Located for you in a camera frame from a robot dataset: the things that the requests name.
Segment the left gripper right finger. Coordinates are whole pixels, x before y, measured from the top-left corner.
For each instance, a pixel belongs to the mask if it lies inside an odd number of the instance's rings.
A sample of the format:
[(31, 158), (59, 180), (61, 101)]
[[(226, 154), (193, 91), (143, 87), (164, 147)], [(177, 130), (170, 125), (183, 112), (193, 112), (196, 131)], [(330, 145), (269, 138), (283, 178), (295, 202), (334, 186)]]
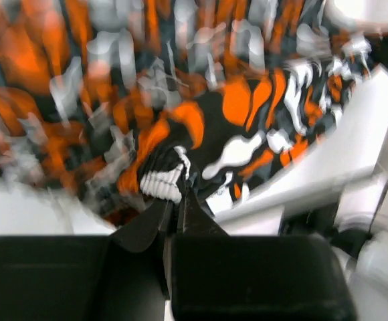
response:
[(192, 190), (171, 240), (176, 320), (356, 320), (331, 246), (315, 236), (228, 235)]

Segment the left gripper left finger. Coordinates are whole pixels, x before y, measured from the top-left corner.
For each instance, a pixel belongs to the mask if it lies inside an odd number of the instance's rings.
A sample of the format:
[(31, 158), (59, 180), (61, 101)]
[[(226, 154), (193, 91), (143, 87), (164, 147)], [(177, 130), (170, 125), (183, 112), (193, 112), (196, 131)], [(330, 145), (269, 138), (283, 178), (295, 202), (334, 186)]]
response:
[(163, 320), (172, 210), (155, 201), (107, 236), (0, 236), (0, 320)]

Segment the orange camouflage shorts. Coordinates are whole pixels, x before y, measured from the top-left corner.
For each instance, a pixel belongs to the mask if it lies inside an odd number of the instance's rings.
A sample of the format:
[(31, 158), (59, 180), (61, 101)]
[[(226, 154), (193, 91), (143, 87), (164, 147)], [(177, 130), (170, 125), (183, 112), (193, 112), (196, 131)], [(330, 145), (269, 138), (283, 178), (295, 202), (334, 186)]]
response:
[(0, 1), (0, 177), (113, 224), (231, 203), (335, 127), (388, 45), (330, 1)]

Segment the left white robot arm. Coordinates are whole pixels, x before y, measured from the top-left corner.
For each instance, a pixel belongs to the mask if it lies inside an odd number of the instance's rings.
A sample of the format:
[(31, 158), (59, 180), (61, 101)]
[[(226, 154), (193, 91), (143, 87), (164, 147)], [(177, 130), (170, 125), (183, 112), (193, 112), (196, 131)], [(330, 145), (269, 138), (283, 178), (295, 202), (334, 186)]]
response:
[(63, 193), (0, 179), (0, 320), (356, 320), (337, 256), (319, 236), (252, 233), (366, 182), (388, 129), (388, 71), (338, 128), (254, 196), (212, 218), (189, 191), (115, 229)]

